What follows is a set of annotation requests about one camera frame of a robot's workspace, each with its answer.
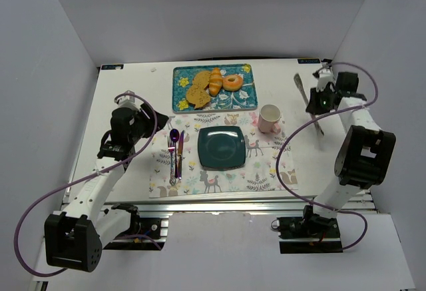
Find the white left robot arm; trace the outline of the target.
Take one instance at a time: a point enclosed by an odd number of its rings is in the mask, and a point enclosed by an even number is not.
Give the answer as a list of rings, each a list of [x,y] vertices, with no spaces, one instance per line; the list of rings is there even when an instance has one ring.
[[[110,129],[101,140],[95,161],[95,176],[86,180],[76,197],[61,211],[45,221],[47,264],[92,272],[103,248],[119,236],[139,233],[138,208],[116,204],[106,212],[101,209],[115,184],[125,174],[135,145],[161,131],[168,117],[153,112],[145,103],[119,106],[112,112]]]

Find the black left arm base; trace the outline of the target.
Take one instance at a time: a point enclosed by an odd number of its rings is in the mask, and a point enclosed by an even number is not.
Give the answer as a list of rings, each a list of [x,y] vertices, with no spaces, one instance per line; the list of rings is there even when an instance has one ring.
[[[95,229],[104,250],[162,250],[161,218],[141,217],[137,206],[127,203],[103,212]]]

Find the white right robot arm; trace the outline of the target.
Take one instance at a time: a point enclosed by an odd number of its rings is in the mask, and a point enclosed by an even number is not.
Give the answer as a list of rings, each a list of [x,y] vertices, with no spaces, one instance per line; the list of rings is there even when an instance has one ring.
[[[335,160],[334,179],[304,208],[303,226],[320,230],[332,226],[338,210],[353,196],[383,182],[396,136],[383,131],[369,114],[367,99],[357,91],[356,73],[340,72],[337,77],[320,74],[309,93],[304,91],[299,74],[294,75],[294,83],[312,118],[338,111],[346,131]]]

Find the orange glazed bagel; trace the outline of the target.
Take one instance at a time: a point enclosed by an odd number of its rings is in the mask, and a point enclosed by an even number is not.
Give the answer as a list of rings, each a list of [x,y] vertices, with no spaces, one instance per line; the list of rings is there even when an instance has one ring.
[[[222,87],[225,91],[238,91],[244,84],[244,79],[240,75],[227,75],[223,78]]]

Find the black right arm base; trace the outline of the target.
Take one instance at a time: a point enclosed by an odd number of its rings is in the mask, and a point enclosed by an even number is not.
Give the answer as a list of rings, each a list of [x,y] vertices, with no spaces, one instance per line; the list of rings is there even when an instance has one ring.
[[[343,246],[336,219],[330,224],[308,224],[301,216],[279,217],[271,222],[278,233],[281,254],[342,253]]]

